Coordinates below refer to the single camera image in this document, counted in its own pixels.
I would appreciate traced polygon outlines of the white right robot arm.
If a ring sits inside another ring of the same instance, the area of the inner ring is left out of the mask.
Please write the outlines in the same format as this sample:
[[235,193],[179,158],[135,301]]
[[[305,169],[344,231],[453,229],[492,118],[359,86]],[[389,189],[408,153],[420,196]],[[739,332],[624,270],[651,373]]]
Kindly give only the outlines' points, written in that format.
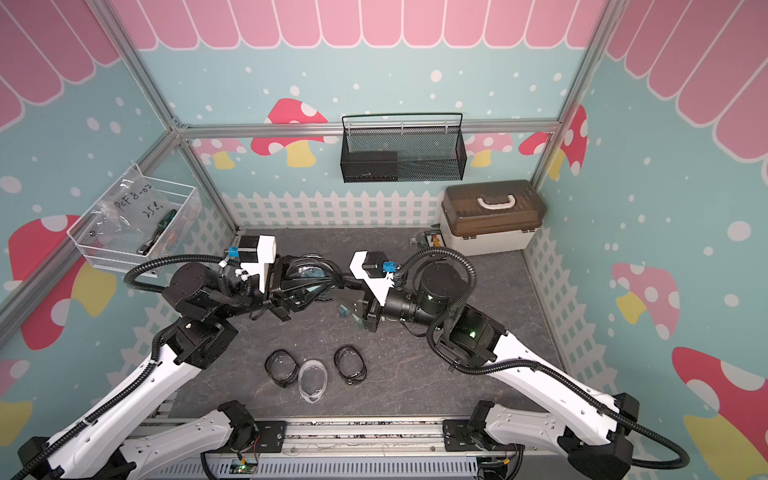
[[364,305],[356,316],[425,325],[429,349],[451,369],[489,376],[533,400],[533,415],[492,401],[478,403],[468,430],[483,449],[538,447],[564,456],[590,479],[621,479],[633,465],[638,402],[594,390],[530,350],[501,323],[469,305],[477,273],[462,254],[427,248],[404,264],[381,251],[358,251],[349,293]]

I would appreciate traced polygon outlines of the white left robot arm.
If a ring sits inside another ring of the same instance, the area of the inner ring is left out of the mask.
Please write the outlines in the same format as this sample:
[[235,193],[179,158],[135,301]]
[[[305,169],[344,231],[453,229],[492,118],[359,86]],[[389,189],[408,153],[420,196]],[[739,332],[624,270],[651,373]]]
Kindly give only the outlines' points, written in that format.
[[272,312],[286,320],[341,282],[320,272],[311,257],[276,257],[264,274],[246,274],[236,284],[227,276],[229,267],[241,268],[233,259],[182,254],[127,272],[127,285],[161,294],[179,318],[154,335],[149,355],[106,398],[57,434],[25,442],[16,478],[144,479],[192,455],[258,446],[258,423],[238,401],[146,440],[129,438],[171,393],[226,351],[238,334],[231,318]]

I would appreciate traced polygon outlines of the green tool in basket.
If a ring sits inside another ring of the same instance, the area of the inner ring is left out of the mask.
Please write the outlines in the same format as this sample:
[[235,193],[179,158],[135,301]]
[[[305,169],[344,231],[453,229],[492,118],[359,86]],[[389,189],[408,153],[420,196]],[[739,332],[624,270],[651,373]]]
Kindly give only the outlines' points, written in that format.
[[154,247],[154,245],[158,242],[161,235],[164,233],[164,231],[169,227],[169,225],[172,223],[174,217],[177,214],[176,209],[171,209],[157,224],[154,232],[149,237],[148,240],[146,240],[138,249],[137,253],[142,256],[146,256],[149,254],[150,250]]

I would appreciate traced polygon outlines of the black box in basket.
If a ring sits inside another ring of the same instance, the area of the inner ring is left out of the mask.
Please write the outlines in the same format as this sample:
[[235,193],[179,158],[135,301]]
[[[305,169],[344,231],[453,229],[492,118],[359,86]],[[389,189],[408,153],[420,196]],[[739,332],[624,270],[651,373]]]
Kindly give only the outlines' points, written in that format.
[[341,156],[345,183],[396,182],[398,158],[391,151],[346,152]]

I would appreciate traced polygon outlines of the brown lid storage box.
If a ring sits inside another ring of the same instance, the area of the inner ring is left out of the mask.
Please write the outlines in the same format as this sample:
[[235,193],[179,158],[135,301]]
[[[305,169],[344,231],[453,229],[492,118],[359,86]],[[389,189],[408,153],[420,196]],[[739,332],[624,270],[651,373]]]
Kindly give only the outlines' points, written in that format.
[[547,206],[527,180],[452,185],[441,202],[444,245],[465,256],[525,249]]

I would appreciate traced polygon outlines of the clear labelled plastic bag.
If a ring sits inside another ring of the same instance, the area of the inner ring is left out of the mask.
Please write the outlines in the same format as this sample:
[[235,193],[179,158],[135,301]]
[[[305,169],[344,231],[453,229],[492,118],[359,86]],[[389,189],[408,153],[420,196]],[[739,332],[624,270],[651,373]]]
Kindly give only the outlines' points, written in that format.
[[133,165],[95,203],[92,210],[95,219],[88,235],[97,245],[105,247],[131,239],[138,243],[134,248],[137,253],[171,209],[176,208],[166,195]]

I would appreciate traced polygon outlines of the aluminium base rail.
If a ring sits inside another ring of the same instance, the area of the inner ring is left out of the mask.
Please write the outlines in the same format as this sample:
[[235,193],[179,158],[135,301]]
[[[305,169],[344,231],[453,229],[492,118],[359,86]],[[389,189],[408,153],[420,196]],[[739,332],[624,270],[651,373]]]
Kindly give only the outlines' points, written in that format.
[[456,431],[460,417],[261,419],[259,442],[186,454],[153,479],[475,479],[485,460],[512,467],[513,448],[485,451]]

